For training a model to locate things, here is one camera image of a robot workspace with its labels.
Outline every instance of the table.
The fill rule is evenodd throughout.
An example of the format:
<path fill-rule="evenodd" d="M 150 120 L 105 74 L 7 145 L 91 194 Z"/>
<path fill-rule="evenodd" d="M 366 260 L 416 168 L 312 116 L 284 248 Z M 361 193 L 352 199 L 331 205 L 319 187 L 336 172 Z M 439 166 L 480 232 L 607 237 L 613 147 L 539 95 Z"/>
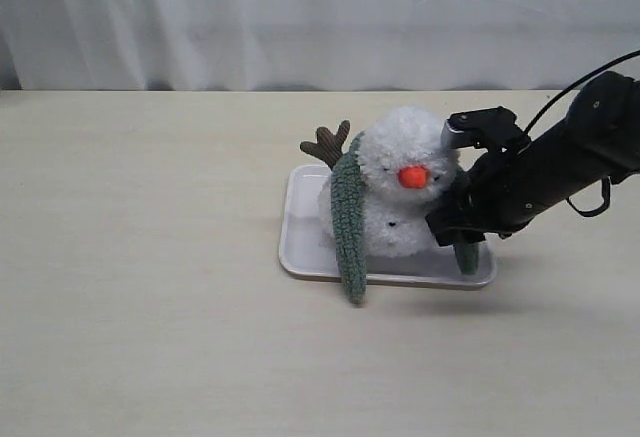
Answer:
<path fill-rule="evenodd" d="M 277 259 L 318 125 L 419 104 L 524 126 L 552 94 L 3 92 L 0 434 L 637 434 L 637 179 L 600 217 L 558 205 L 491 239 L 479 292 L 375 286 L 355 309 Z"/>

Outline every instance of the white backdrop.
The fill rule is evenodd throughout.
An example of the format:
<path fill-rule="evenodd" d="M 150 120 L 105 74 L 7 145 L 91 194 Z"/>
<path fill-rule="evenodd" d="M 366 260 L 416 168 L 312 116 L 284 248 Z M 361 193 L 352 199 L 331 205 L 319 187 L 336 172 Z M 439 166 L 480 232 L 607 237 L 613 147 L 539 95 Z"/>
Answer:
<path fill-rule="evenodd" d="M 640 47 L 640 0 L 0 0 L 25 89 L 559 87 Z M 638 63 L 620 67 L 640 78 Z"/>

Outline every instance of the orange pom-pom nose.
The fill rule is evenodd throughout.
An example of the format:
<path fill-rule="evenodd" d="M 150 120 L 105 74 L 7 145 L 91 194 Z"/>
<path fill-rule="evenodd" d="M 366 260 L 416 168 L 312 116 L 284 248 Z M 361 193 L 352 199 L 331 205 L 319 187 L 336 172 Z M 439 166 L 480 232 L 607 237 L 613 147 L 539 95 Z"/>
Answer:
<path fill-rule="evenodd" d="M 429 169 L 420 165 L 405 167 L 398 172 L 400 185 L 407 189 L 423 189 L 429 180 Z"/>

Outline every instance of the felt antler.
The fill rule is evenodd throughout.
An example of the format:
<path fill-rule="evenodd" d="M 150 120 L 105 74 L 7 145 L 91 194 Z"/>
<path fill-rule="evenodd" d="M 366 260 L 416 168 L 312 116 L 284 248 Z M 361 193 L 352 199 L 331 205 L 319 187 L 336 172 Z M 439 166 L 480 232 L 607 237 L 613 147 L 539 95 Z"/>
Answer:
<path fill-rule="evenodd" d="M 335 135 L 326 127 L 318 127 L 316 129 L 317 143 L 305 140 L 300 143 L 300 150 L 316 159 L 320 159 L 330 169 L 333 169 L 344 155 L 342 153 L 342 144 L 347 140 L 350 128 L 351 123 L 348 120 L 343 120 L 340 123 Z"/>

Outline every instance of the white pom-pom snowman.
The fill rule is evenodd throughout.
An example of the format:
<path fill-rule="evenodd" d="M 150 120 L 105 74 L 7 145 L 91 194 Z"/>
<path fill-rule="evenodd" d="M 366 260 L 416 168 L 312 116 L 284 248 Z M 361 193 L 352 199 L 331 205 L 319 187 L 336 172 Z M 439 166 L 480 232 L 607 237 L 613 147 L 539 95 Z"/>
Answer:
<path fill-rule="evenodd" d="M 405 257 L 437 243 L 425 215 L 456 178 L 458 152 L 441 145 L 443 121 L 426 110 L 391 110 L 360 135 L 356 159 L 363 188 L 367 255 Z M 319 215 L 334 236 L 331 182 L 318 197 Z"/>

